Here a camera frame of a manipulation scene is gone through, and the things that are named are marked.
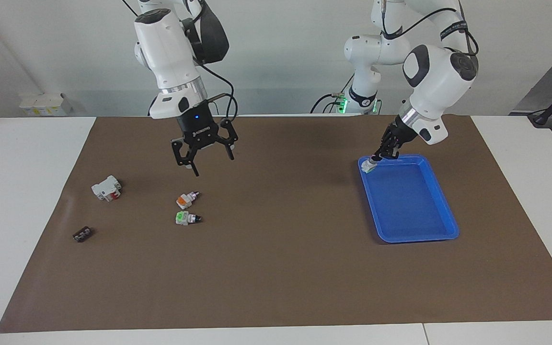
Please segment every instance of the green connector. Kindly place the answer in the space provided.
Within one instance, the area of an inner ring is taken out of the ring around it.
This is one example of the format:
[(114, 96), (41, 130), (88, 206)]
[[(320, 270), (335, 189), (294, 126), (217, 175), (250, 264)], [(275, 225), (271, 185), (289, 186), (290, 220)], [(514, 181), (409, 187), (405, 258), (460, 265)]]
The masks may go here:
[(176, 214), (176, 221), (183, 221), (189, 212), (180, 211)]
[(338, 112), (340, 114), (346, 113), (346, 106), (348, 105), (348, 100), (344, 98), (342, 102), (340, 103), (340, 107), (338, 108)]

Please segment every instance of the plastic tray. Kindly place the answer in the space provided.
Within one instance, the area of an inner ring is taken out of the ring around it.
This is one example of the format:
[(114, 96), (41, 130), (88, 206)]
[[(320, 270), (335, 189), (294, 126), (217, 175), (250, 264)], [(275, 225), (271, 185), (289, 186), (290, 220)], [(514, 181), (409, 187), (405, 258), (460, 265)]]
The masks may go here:
[(438, 179), (421, 155), (381, 160), (359, 172), (380, 238), (389, 243), (452, 240), (460, 235)]

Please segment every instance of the white table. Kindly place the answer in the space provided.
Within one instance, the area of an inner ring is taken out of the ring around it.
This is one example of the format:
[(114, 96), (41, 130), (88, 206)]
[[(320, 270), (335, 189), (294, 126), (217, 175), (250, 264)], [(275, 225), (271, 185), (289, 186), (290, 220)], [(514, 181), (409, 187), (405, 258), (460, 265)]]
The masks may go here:
[[(474, 116), (552, 255), (552, 133), (526, 118)], [(0, 319), (94, 118), (0, 118)], [(0, 334), (0, 344), (545, 344), (552, 321)]]

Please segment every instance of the green led light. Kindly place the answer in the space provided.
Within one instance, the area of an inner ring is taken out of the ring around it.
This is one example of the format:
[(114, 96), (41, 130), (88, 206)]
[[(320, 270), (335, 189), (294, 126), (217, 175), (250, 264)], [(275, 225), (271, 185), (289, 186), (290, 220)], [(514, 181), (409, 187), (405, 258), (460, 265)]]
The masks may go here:
[(344, 98), (344, 100), (340, 103), (340, 108), (338, 109), (338, 112), (340, 114), (346, 113), (346, 106), (348, 105), (348, 100)]

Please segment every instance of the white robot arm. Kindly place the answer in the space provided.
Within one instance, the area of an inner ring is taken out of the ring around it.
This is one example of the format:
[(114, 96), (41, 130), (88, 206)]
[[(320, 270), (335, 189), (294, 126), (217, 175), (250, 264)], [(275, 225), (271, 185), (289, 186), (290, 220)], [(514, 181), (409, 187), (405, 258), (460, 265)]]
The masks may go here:
[[(134, 24), (138, 35), (136, 59), (155, 74), (160, 89), (149, 115), (177, 118), (183, 137), (171, 141), (176, 161), (199, 176), (193, 162), (198, 150), (218, 142), (233, 160), (231, 150), (238, 139), (228, 118), (221, 120), (220, 127), (227, 129), (229, 137), (219, 135), (219, 125), (212, 118), (210, 100), (206, 100), (206, 89), (196, 68), (224, 58), (229, 49), (227, 36), (205, 0), (138, 2), (142, 14)], [(193, 17), (180, 21), (174, 4), (184, 5)], [(189, 149), (182, 156), (184, 143)]]
[[(401, 26), (406, 6), (440, 29), (441, 47), (420, 45), (410, 51), (403, 37), (410, 29)], [(380, 80), (374, 65), (403, 64), (414, 92), (387, 128), (379, 150), (364, 163), (366, 172), (383, 158), (396, 159), (402, 144), (417, 135), (430, 145), (444, 140), (449, 133), (441, 116), (471, 87), (478, 70), (478, 46), (471, 52), (472, 36), (457, 0), (376, 0), (372, 21), (381, 28), (380, 36), (353, 36), (345, 46), (346, 58), (355, 66), (346, 111), (367, 113), (374, 105)]]

